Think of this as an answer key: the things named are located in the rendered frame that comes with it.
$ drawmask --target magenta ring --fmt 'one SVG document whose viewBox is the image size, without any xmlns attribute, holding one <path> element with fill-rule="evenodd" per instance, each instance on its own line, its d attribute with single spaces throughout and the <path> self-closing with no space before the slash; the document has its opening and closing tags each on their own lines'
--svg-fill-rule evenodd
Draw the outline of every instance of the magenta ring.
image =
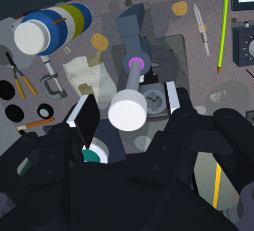
<svg viewBox="0 0 254 231">
<path fill-rule="evenodd" d="M 139 57 L 133 57 L 130 61 L 129 61 L 129 67 L 131 68 L 131 64 L 134 60 L 138 60 L 141 62 L 141 70 L 143 70 L 143 68 L 145 67 L 145 62 L 142 58 Z"/>
</svg>

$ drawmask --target teal disc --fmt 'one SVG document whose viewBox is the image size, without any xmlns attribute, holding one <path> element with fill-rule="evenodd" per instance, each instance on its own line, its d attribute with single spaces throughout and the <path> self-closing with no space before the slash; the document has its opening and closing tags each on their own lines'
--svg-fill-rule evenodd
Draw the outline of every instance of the teal disc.
<svg viewBox="0 0 254 231">
<path fill-rule="evenodd" d="M 90 149 L 82 150 L 82 154 L 86 162 L 101 162 L 100 157 Z"/>
</svg>

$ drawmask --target roll of black tape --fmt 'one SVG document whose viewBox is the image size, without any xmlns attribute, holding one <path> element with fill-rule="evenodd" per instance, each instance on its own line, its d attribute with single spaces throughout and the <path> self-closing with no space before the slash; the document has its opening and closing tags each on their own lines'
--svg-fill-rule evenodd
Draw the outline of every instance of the roll of black tape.
<svg viewBox="0 0 254 231">
<path fill-rule="evenodd" d="M 39 115 L 39 117 L 43 119 L 49 119 L 54 114 L 53 108 L 46 103 L 39 105 L 36 109 L 37 109 L 37 114 Z"/>
<path fill-rule="evenodd" d="M 9 101 L 14 95 L 15 89 L 13 85 L 6 80 L 0 80 L 0 98 Z"/>
<path fill-rule="evenodd" d="M 13 122 L 21 122 L 25 117 L 23 110 L 14 104 L 5 109 L 5 114 Z"/>
</svg>

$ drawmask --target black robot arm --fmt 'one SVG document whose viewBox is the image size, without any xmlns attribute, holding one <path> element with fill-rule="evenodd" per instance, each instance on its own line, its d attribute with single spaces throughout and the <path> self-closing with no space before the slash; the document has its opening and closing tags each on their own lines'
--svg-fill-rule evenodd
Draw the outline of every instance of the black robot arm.
<svg viewBox="0 0 254 231">
<path fill-rule="evenodd" d="M 0 230 L 249 230 L 254 128 L 232 109 L 199 115 L 181 91 L 181 108 L 142 158 L 83 162 L 66 122 L 20 137 L 0 157 Z M 190 188 L 198 152 L 213 153 L 241 194 L 235 225 Z M 33 166 L 20 177 L 17 166 L 29 156 Z"/>
</svg>

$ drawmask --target green pencil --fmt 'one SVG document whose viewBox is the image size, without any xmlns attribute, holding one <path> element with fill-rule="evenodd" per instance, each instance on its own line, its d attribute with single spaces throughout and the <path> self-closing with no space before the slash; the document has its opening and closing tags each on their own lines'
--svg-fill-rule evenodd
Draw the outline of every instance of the green pencil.
<svg viewBox="0 0 254 231">
<path fill-rule="evenodd" d="M 227 23 L 227 12 L 228 12 L 228 0 L 224 0 L 223 18 L 222 18 L 221 36 L 220 36 L 220 51 L 219 51 L 219 58 L 218 58 L 218 65 L 217 65 L 218 73 L 220 71 L 222 55 L 223 55 L 223 47 L 224 47 L 226 23 Z"/>
</svg>

